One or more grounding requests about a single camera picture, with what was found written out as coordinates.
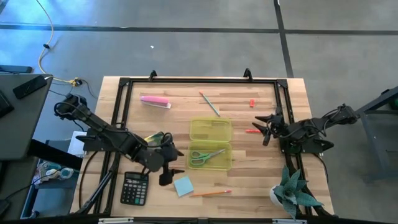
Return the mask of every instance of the white paper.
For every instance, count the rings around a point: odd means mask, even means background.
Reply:
[[[87,132],[83,132],[83,131],[74,131],[72,134],[72,138],[70,139],[70,144],[69,144],[69,148],[68,148],[68,153],[75,155],[75,156],[79,156],[79,157],[83,157],[83,155],[85,155],[85,151],[83,151],[83,147],[84,147],[84,143],[81,142],[80,140],[76,139],[76,136],[86,136]]]

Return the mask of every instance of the green-handled scissors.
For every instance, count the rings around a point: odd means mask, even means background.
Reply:
[[[192,151],[191,152],[192,159],[191,159],[190,163],[193,166],[201,166],[206,162],[206,160],[208,160],[208,159],[212,158],[213,156],[216,156],[224,151],[225,151],[225,149],[215,151],[212,153],[201,153],[198,151]]]

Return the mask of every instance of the calculator keypad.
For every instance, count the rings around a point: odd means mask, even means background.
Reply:
[[[147,181],[124,179],[120,202],[128,205],[145,205]]]

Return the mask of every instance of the wooden table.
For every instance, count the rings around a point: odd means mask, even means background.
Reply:
[[[105,121],[111,121],[120,77],[104,77],[95,113]],[[295,120],[311,118],[304,80],[288,79],[290,99]],[[112,216],[124,217],[223,217],[223,218],[275,218],[289,217],[281,207],[272,204],[269,191],[279,184],[285,159],[280,153],[278,140],[271,139],[267,147],[262,146],[261,134],[246,134],[245,129],[254,129],[251,122],[255,116],[267,116],[275,111],[275,95],[272,85],[230,83],[135,83],[132,89],[127,128],[140,135],[149,136],[158,131],[171,132],[176,147],[186,154],[190,120],[194,116],[214,116],[214,111],[200,96],[203,90],[210,101],[233,125],[233,168],[229,171],[190,170],[186,168],[186,157],[170,164],[171,168],[185,169],[174,180],[188,175],[195,192],[212,192],[231,189],[231,194],[212,197],[178,197],[174,185],[158,185],[159,174],[150,175],[149,193],[143,207],[121,204],[120,196],[124,173],[141,171],[142,166],[122,157],[114,194]],[[170,110],[143,105],[141,95],[164,96],[170,99]],[[249,107],[249,100],[256,105]],[[82,170],[89,155],[83,160]],[[98,186],[104,153],[95,155],[87,168],[83,181],[82,201]],[[325,209],[333,213],[328,185],[322,163],[311,154],[303,155],[303,164],[308,187]],[[78,188],[71,212],[78,209]],[[104,209],[107,190],[103,197]]]

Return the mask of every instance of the sticky note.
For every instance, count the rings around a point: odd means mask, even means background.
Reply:
[[[179,197],[186,195],[189,192],[193,192],[193,185],[188,176],[175,180],[174,186]]]

